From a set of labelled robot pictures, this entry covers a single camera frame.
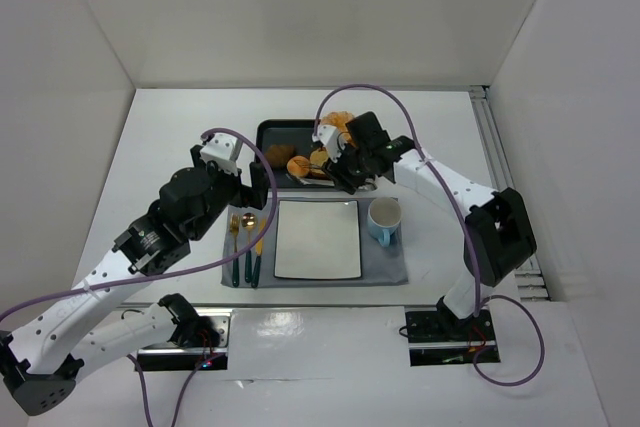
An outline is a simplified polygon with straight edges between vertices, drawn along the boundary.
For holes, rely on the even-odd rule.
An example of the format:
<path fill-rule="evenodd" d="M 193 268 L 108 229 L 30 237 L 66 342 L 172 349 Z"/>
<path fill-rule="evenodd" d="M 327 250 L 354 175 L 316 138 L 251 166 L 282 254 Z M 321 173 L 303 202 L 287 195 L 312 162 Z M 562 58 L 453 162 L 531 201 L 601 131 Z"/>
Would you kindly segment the small round orange bun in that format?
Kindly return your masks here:
<path fill-rule="evenodd" d="M 304 156 L 294 156 L 287 162 L 286 169 L 296 178 L 305 178 L 310 174 L 311 164 Z"/>

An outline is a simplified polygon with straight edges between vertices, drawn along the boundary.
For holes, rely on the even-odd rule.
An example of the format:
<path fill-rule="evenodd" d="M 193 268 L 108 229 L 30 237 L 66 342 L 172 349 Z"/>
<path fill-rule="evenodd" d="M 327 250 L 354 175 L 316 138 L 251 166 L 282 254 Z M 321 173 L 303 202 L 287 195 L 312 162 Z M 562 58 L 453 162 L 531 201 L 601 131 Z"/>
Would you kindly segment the metal tongs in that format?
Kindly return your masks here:
<path fill-rule="evenodd" d="M 312 175 L 315 168 L 316 165 L 310 164 L 308 160 L 295 157 L 287 163 L 286 170 L 288 176 L 301 185 L 332 187 L 332 181 Z"/>

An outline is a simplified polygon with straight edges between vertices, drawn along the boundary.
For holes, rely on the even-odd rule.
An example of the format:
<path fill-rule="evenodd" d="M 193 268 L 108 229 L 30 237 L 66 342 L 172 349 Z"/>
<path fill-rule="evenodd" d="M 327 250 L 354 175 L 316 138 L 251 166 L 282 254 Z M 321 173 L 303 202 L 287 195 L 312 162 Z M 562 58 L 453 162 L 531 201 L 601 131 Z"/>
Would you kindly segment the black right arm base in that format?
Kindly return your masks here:
<path fill-rule="evenodd" d="M 475 355 L 479 364 L 501 362 L 493 319 L 487 309 L 462 326 L 446 330 L 435 310 L 409 308 L 398 333 L 408 342 L 412 367 L 472 364 Z"/>

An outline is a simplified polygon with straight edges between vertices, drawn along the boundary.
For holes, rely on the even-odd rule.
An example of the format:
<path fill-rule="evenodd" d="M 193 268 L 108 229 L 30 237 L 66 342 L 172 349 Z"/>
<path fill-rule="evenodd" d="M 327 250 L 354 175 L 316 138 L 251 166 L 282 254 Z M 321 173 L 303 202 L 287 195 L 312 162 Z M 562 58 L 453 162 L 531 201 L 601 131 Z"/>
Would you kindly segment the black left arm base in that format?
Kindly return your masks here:
<path fill-rule="evenodd" d="M 193 307 L 182 295 L 164 296 L 160 305 L 177 321 L 167 341 L 140 349 L 136 359 L 145 372 L 223 371 L 228 368 L 231 312 Z"/>

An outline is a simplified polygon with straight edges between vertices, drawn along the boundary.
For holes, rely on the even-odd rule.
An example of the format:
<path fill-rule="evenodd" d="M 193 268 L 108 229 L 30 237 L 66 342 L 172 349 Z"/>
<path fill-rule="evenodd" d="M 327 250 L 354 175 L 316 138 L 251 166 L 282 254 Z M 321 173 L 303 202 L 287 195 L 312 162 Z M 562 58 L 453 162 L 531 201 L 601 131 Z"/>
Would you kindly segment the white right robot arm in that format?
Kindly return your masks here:
<path fill-rule="evenodd" d="M 407 136 L 391 138 L 372 112 L 346 124 L 314 128 L 312 140 L 328 159 L 321 168 L 349 194 L 384 177 L 416 192 L 453 215 L 463 233 L 466 272 L 439 300 L 437 310 L 450 324 L 477 316 L 481 302 L 537 250 L 524 199 L 513 188 L 498 191 L 478 184 L 430 156 Z"/>

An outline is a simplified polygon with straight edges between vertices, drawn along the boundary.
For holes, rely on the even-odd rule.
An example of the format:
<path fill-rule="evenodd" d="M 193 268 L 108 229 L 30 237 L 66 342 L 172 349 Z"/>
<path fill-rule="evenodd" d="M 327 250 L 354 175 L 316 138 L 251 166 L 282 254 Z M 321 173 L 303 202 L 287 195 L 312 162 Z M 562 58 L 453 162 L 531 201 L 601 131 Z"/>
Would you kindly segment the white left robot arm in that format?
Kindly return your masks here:
<path fill-rule="evenodd" d="M 168 294 L 137 315 L 102 321 L 150 281 L 190 253 L 227 206 L 262 209 L 275 189 L 264 157 L 242 184 L 235 147 L 194 146 L 193 164 L 174 173 L 148 211 L 116 238 L 102 261 L 58 302 L 28 324 L 1 334 L 1 376 L 29 416 L 60 405 L 87 376 L 158 343 L 209 346 L 212 324 L 180 294 Z"/>

